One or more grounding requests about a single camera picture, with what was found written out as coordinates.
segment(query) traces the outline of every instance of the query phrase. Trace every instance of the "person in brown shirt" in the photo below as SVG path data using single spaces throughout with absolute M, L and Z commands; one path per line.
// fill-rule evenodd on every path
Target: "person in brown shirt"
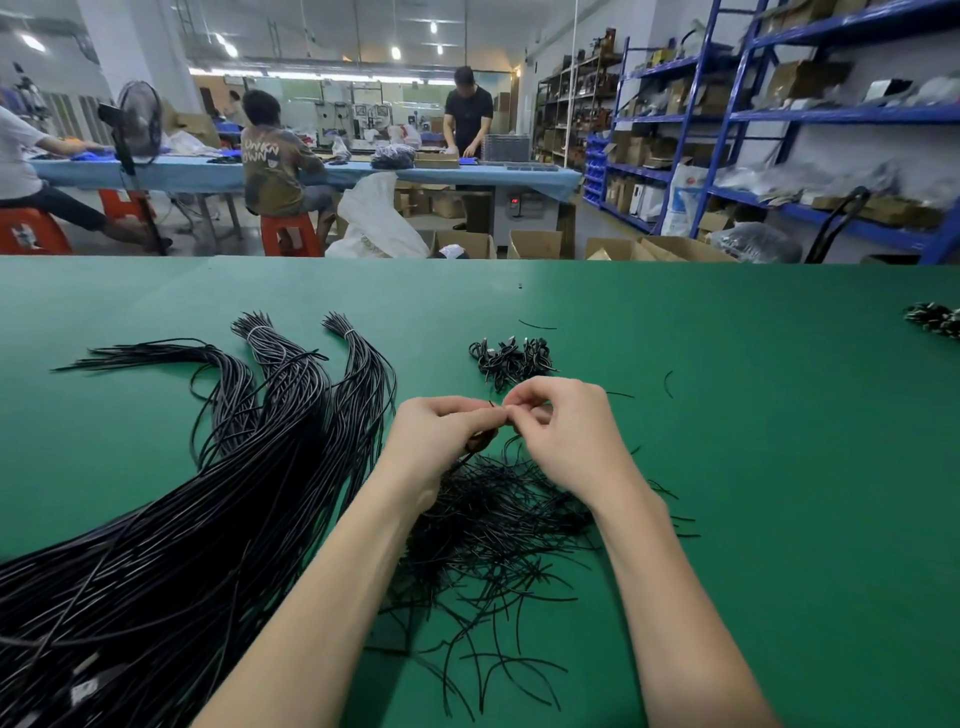
M 326 246 L 336 219 L 333 189 L 322 184 L 304 187 L 298 179 L 299 171 L 323 174 L 323 161 L 280 126 L 280 103 L 266 91 L 247 91 L 243 110 L 251 122 L 240 135 L 247 208 L 267 217 L 317 212 L 317 237 Z

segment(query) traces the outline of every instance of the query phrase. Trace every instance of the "shelf rack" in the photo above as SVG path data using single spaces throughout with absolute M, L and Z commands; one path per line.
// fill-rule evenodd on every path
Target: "shelf rack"
M 779 4 L 784 4 L 784 0 L 780 0 Z M 758 0 L 756 14 L 765 11 L 767 5 L 768 0 Z M 712 38 L 716 17 L 722 12 L 726 11 L 720 7 L 720 0 L 714 0 L 710 9 L 705 48 L 711 48 L 710 40 Z M 719 187 L 714 184 L 717 171 L 720 167 L 721 155 L 728 142 L 732 143 L 728 163 L 736 164 L 743 142 L 750 138 L 758 138 L 747 136 L 748 126 L 751 122 L 775 121 L 786 123 L 786 130 L 781 138 L 780 152 L 776 159 L 777 164 L 783 163 L 789 157 L 793 144 L 796 142 L 800 126 L 803 124 L 960 125 L 960 104 L 902 108 L 861 106 L 844 109 L 804 110 L 738 109 L 735 106 L 736 100 L 742 97 L 741 92 L 746 84 L 748 71 L 752 69 L 756 70 L 749 93 L 750 98 L 753 98 L 759 93 L 767 72 L 777 62 L 776 55 L 774 54 L 774 49 L 777 45 L 816 48 L 814 60 L 821 61 L 827 58 L 831 51 L 837 49 L 857 45 L 878 44 L 905 37 L 940 33 L 957 27 L 960 27 L 960 0 L 892 0 L 892 2 L 874 6 L 860 12 L 827 18 L 810 23 L 809 25 L 791 28 L 765 36 L 757 35 L 759 22 L 757 20 L 751 22 L 744 38 L 743 53 L 736 59 L 736 76 L 733 82 L 731 99 L 726 113 L 719 119 L 720 131 L 717 135 L 716 146 L 714 147 L 707 179 L 705 181 L 705 187 L 709 195 L 732 200 L 744 205 L 767 207 L 767 205 L 759 201 L 756 196 L 749 192 Z M 705 72 L 709 73 L 712 70 L 724 70 L 728 67 L 726 64 L 730 61 L 732 61 L 732 59 L 719 60 L 711 53 L 702 54 L 696 59 L 672 61 L 665 63 L 663 66 L 656 66 L 654 68 L 644 69 L 638 73 L 627 74 L 626 77 L 621 74 L 621 83 L 630 78 L 657 74 L 662 74 L 664 79 L 676 79 L 683 78 L 692 73 L 694 75 L 694 81 L 690 91 L 690 98 L 695 98 L 697 87 L 703 74 Z M 715 117 L 698 119 L 695 115 L 691 114 L 691 107 L 692 104 L 688 104 L 687 113 L 681 117 L 673 115 L 615 119 L 614 127 L 616 121 L 632 121 L 648 124 L 682 124 L 680 143 L 678 145 L 678 158 L 674 159 L 675 169 L 679 161 L 680 152 L 683 149 L 689 125 L 699 121 L 717 120 Z M 617 95 L 616 108 L 620 108 L 619 93 Z M 665 173 L 664 176 L 661 171 L 631 168 L 621 164 L 608 164 L 608 174 L 610 170 L 635 174 L 639 177 L 660 180 L 667 183 L 669 183 L 672 177 L 671 172 Z M 604 195 L 606 195 L 606 188 L 605 177 L 603 187 Z M 700 220 L 707 207 L 709 195 L 701 196 L 693 218 L 693 230 L 699 227 Z M 789 217 L 803 220 L 814 225 L 822 224 L 828 217 L 828 213 L 826 212 L 797 204 L 779 206 L 777 210 Z M 960 200 L 954 203 L 953 207 L 947 212 L 941 227 L 935 231 L 901 230 L 888 228 L 866 220 L 854 220 L 846 228 L 845 234 L 870 240 L 878 245 L 896 250 L 914 254 L 919 253 L 922 264 L 939 263 L 947 258 L 954 249 L 960 246 Z

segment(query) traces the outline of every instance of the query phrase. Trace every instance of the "person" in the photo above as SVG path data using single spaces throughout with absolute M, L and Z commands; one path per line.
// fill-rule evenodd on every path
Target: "person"
M 243 111 L 243 101 L 240 99 L 240 94 L 230 90 L 230 110 L 227 112 L 226 117 L 229 121 L 232 121 L 238 127 L 246 129 L 251 125 L 250 119 L 247 118 L 247 114 Z
M 507 423 L 543 472 L 593 513 L 626 611 L 649 724 L 778 726 L 686 560 L 666 504 L 624 446 L 607 393 L 540 376 L 515 387 L 502 406 L 462 397 L 400 406 L 367 482 L 193 728 L 339 725 L 407 534 L 468 440 Z
M 480 157 L 493 123 L 493 97 L 477 85 L 468 65 L 454 72 L 453 81 L 457 87 L 446 97 L 444 110 L 446 146 L 460 157 Z
M 298 171 L 323 174 L 323 161 L 296 134 L 280 126 L 280 103 L 266 91 L 247 91 L 243 110 L 251 122 L 240 134 L 247 208 L 267 217 L 317 212 L 317 237 L 325 247 L 336 219 L 333 189 L 325 185 L 304 187 L 297 178 Z M 291 245 L 286 239 L 281 248 Z
M 102 232 L 122 243 L 141 245 L 146 250 L 156 248 L 151 235 L 140 223 L 126 218 L 109 220 L 100 210 L 43 182 L 36 175 L 34 166 L 23 157 L 24 147 L 37 147 L 58 157 L 104 151 L 103 146 L 92 141 L 58 139 L 0 107 L 0 207 L 32 207 L 84 230 Z M 162 242 L 169 247 L 168 239 Z

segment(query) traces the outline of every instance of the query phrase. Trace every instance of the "bundled black cords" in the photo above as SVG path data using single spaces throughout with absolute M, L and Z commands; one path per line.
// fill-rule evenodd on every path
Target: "bundled black cords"
M 256 388 L 203 342 L 111 347 L 76 365 L 216 367 L 212 432 L 194 446 L 198 473 L 168 495 L 0 565 L 0 726 L 189 725 L 292 588 L 341 486 L 379 452 L 392 370 L 335 321 L 352 362 L 336 385 L 325 357 L 262 314 L 234 324 L 264 370 Z

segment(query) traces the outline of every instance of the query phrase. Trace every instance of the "green workbench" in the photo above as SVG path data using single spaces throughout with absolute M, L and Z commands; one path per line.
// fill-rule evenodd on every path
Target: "green workbench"
M 544 335 L 565 376 L 635 397 L 612 398 L 624 438 L 697 520 L 686 552 L 786 725 L 958 725 L 960 344 L 906 324 L 916 301 L 960 305 L 960 269 L 5 257 L 0 557 L 192 472 L 190 369 L 49 372 L 88 346 L 195 336 L 246 355 L 229 324 L 263 310 L 338 378 L 342 342 L 320 326 L 336 310 L 394 364 L 401 399 L 486 398 L 468 345 Z M 523 654 L 569 669 L 545 668 L 563 710 L 499 670 L 477 725 L 643 724 L 609 564 L 587 561 L 556 567 L 579 601 L 523 608 Z M 416 644 L 451 628 L 435 616 Z M 423 667 L 368 653 L 344 725 L 469 725 L 451 704 L 445 718 Z

